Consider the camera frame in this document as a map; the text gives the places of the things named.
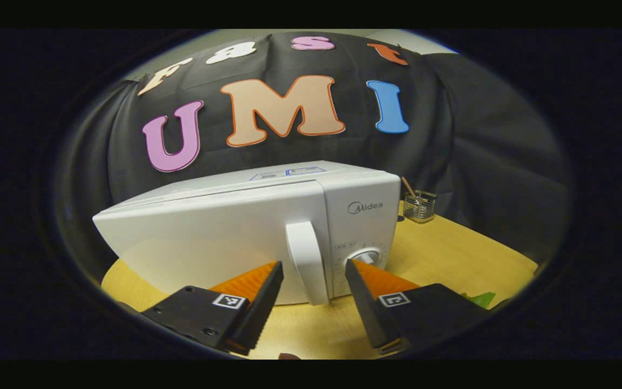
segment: peach letter m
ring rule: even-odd
[[[220,91],[232,99],[234,125],[227,144],[241,147],[266,140],[266,131],[256,126],[256,114],[281,137],[289,134],[300,110],[303,121],[297,131],[302,135],[331,135],[344,131],[345,123],[338,120],[330,95],[330,86],[334,83],[328,76],[301,76],[284,97],[259,79],[244,79],[223,86]]]

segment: black fabric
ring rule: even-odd
[[[456,54],[419,55],[395,46],[402,66],[378,55],[362,37],[309,33],[330,38],[335,49],[297,51],[289,45],[303,33],[242,39],[193,55],[193,60],[142,96],[152,75],[119,82],[80,116],[62,148],[57,220],[67,246],[97,280],[116,260],[91,221],[118,202],[185,179],[235,170],[332,160],[405,176],[413,187],[439,195],[436,212],[481,232],[529,258],[553,254],[568,217],[570,178],[558,145],[542,117],[504,81]],[[256,52],[207,65],[224,47],[253,40]],[[267,129],[265,141],[245,147],[225,142],[232,134],[230,96],[220,88],[261,79],[284,96],[297,77],[331,76],[333,103],[346,124],[337,135],[281,138]],[[400,87],[407,133],[382,133],[371,79]],[[164,173],[149,162],[148,121],[167,116],[165,150],[182,146],[174,111],[192,101],[198,112],[200,152],[183,170]]]

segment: table surface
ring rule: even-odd
[[[518,293],[533,278],[537,264],[517,251],[437,216],[424,224],[398,222],[386,270],[418,285],[440,283],[457,293],[496,294],[489,308]],[[119,258],[102,288],[114,299],[142,312],[168,295],[134,273]],[[352,296],[329,305],[273,308],[261,338],[247,356],[278,359],[281,352],[301,359],[375,359]]]

